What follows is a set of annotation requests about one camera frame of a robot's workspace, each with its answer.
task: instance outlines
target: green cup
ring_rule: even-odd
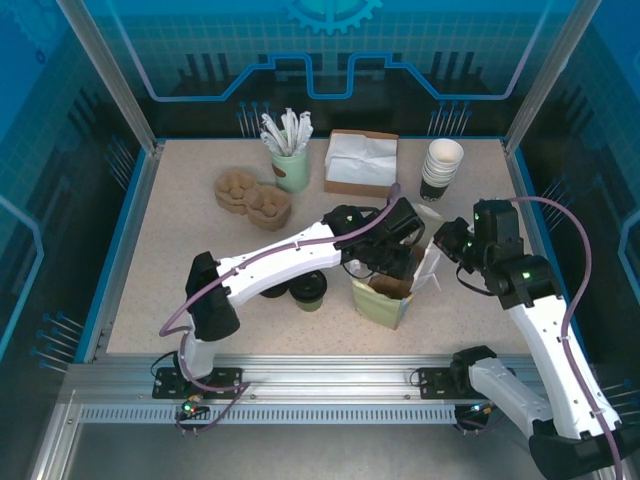
[[[308,146],[293,157],[271,154],[271,166],[276,174],[276,186],[289,193],[301,192],[309,185]]]

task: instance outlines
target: stack of paper cups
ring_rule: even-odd
[[[464,149],[458,142],[439,138],[429,145],[422,167],[420,196],[428,202],[436,202],[456,176]]]

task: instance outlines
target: glass panel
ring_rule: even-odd
[[[9,479],[30,474],[139,145],[55,2],[0,2],[0,65],[0,464]]]
[[[536,191],[570,205],[591,237],[593,275],[577,320],[591,360],[608,367],[603,387],[640,381],[639,21],[637,3],[602,2],[521,145]],[[584,269],[579,237],[543,214],[573,294]]]
[[[574,0],[90,0],[159,136],[503,135]]]

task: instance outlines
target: gear logo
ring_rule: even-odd
[[[381,0],[284,0],[282,6],[289,18],[298,20],[301,28],[311,27],[313,33],[336,30],[347,33],[349,27],[360,28],[362,19],[373,18],[373,9]]]
[[[20,31],[40,50],[55,36],[58,13],[54,0],[0,0],[0,15],[6,12],[13,14]]]

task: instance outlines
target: countertop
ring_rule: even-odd
[[[412,202],[429,139],[401,139],[398,181]],[[472,222],[480,198],[514,195],[499,140],[460,140],[465,157],[442,199],[428,204],[446,219]],[[268,232],[218,206],[215,179],[230,168],[273,184],[269,153],[259,140],[169,140],[166,142],[109,339],[111,355],[161,354],[176,349],[179,335],[160,338],[166,319],[184,302],[193,257],[249,253],[297,233],[340,204],[382,207],[384,200],[323,192],[328,140],[309,144],[311,184],[292,195],[292,213],[281,230]],[[526,232],[521,222],[521,235]],[[232,354],[450,354],[486,344],[497,353],[528,353],[524,338],[498,300],[461,286],[455,265],[443,258],[436,272],[439,292],[428,283],[417,292],[398,329],[373,323],[355,311],[351,279],[342,268],[325,271],[329,289],[322,307],[301,311],[287,294],[256,296],[237,308],[241,328],[221,342]],[[476,275],[472,283],[482,286]]]

